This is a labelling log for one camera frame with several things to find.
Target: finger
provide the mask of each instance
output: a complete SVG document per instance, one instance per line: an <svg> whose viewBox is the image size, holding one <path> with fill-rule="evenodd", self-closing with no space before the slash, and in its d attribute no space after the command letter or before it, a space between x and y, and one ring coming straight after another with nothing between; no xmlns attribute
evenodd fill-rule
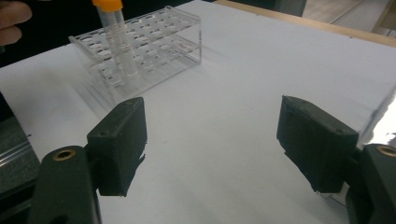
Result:
<svg viewBox="0 0 396 224"><path fill-rule="evenodd" d="M32 10L22 2L3 2L0 7L0 29L28 21Z"/></svg>
<svg viewBox="0 0 396 224"><path fill-rule="evenodd" d="M0 30L0 46L14 44L22 37L20 28L11 26Z"/></svg>

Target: test tube cap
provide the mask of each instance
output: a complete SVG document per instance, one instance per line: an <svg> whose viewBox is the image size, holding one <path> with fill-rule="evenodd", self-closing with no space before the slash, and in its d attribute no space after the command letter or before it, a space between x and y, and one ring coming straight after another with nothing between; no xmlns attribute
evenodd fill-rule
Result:
<svg viewBox="0 0 396 224"><path fill-rule="evenodd" d="M92 0L92 3L104 12L114 12L122 9L121 0Z"/></svg>

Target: clear acrylic rack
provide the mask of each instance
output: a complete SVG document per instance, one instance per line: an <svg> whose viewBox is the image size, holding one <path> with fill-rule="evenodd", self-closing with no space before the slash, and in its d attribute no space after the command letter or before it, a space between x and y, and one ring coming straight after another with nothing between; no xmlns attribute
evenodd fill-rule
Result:
<svg viewBox="0 0 396 224"><path fill-rule="evenodd" d="M88 73L78 93L93 110L109 111L158 83L201 62L201 21L188 12L166 7L125 21L138 74L121 80L104 29L70 36Z"/></svg>

